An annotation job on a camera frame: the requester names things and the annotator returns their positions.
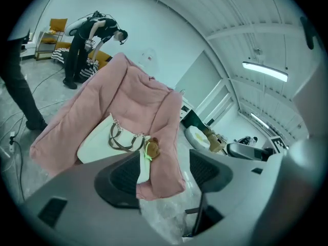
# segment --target white wall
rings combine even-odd
[[[111,14],[129,34],[124,45],[110,40],[101,50],[110,55],[123,52],[137,63],[144,50],[153,49],[159,72],[150,75],[172,88],[208,46],[183,18],[153,0],[52,0],[37,31],[48,26],[51,18],[68,18],[69,25],[95,10]]]
[[[219,73],[206,54],[202,52],[180,79],[175,90],[181,91],[185,89],[184,97],[196,109],[220,79]]]
[[[255,147],[262,148],[267,137],[238,114],[237,105],[234,105],[215,125],[213,128],[215,133],[224,135],[228,139],[227,143],[233,143],[234,139],[239,140],[245,136],[257,137]]]

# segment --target black shirt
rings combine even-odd
[[[78,29],[80,36],[83,39],[89,39],[90,31],[93,27],[93,24],[103,20],[106,21],[105,26],[99,27],[94,35],[101,38],[101,41],[103,41],[104,43],[107,42],[114,35],[114,32],[118,30],[118,27],[117,22],[115,20],[106,17],[85,22]]]

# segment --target wall outlet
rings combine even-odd
[[[14,137],[15,136],[15,131],[12,131],[10,132],[10,137]],[[9,151],[11,153],[14,153],[15,152],[15,146],[14,146],[14,143],[13,144],[10,144],[9,143]]]

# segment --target white handbag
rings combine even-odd
[[[135,135],[121,128],[118,121],[110,114],[102,121],[81,143],[77,150],[77,157],[83,163],[139,150],[140,176],[137,183],[145,182],[150,175],[150,161],[145,158],[144,142],[150,136],[142,133]]]

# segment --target black shoe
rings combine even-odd
[[[76,83],[81,83],[83,84],[85,81],[87,81],[88,79],[87,78],[83,78],[81,76],[74,76],[74,82]]]
[[[76,83],[74,83],[72,80],[67,80],[66,78],[64,78],[63,83],[70,89],[77,89]]]
[[[30,121],[26,121],[26,127],[29,130],[41,130],[41,131],[43,131],[47,127],[47,125],[48,124],[45,122],[44,119],[42,119],[38,125],[34,125]]]

